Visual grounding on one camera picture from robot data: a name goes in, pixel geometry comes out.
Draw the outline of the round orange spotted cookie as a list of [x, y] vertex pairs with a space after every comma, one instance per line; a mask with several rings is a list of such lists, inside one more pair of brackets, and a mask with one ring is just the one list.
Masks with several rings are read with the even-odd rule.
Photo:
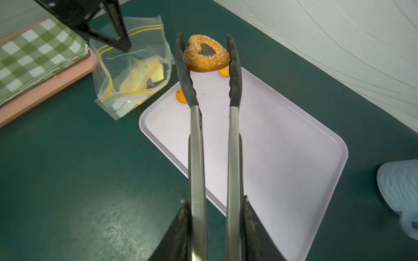
[[179, 88], [179, 89], [177, 90], [177, 92], [176, 92], [176, 98], [177, 98], [177, 100], [178, 100], [180, 103], [182, 103], [182, 104], [187, 104], [186, 98], [185, 98], [185, 96], [184, 96], [183, 91], [182, 91], [182, 89], [181, 89], [181, 88]]

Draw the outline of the metal tongs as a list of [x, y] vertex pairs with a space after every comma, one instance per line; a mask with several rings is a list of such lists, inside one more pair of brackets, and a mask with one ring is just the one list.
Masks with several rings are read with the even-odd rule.
[[191, 71], [184, 59], [187, 41], [176, 37], [175, 59], [179, 84], [190, 108], [188, 178], [190, 188], [190, 260], [205, 261], [207, 201], [226, 217], [226, 259], [245, 259], [243, 222], [243, 148], [239, 110], [243, 81], [241, 61], [232, 36], [223, 46], [230, 54], [230, 77], [218, 71]]

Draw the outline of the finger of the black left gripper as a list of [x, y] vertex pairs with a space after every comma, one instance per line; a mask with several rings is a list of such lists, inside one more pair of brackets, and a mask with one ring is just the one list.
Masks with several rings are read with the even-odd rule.
[[[124, 18], [121, 13], [118, 1], [84, 1], [76, 2], [81, 10], [80, 23], [76, 26], [76, 32], [84, 37], [88, 37], [102, 42], [110, 47], [114, 47], [122, 52], [128, 52], [131, 47], [131, 40], [128, 35]], [[108, 24], [99, 28], [92, 26], [93, 18], [103, 11], [108, 18]]]

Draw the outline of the resealable bag with duck print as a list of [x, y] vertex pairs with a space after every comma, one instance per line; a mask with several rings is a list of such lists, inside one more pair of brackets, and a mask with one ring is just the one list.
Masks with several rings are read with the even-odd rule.
[[124, 17], [131, 41], [128, 52], [91, 39], [95, 55], [96, 103], [118, 120], [164, 88], [175, 64], [164, 25], [157, 17]]

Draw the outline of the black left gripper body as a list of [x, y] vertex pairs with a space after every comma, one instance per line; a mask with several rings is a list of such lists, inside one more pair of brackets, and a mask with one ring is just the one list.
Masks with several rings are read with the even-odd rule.
[[104, 8], [105, 0], [35, 0], [41, 7], [69, 28], [90, 33], [89, 21]]

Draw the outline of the brown heart cookie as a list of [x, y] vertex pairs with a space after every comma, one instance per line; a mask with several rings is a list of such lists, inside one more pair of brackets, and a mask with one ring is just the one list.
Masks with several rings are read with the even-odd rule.
[[205, 35], [193, 35], [183, 51], [187, 67], [195, 72], [218, 71], [230, 64], [229, 52], [217, 41]]

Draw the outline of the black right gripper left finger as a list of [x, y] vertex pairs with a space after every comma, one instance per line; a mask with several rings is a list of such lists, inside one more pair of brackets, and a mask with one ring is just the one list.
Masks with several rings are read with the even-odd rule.
[[187, 261], [190, 210], [187, 201], [182, 202], [165, 235], [149, 261]]

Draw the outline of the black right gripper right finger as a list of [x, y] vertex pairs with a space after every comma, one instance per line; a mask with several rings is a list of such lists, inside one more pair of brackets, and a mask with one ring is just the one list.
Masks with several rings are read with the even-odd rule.
[[247, 196], [244, 197], [243, 216], [246, 261], [285, 261]]

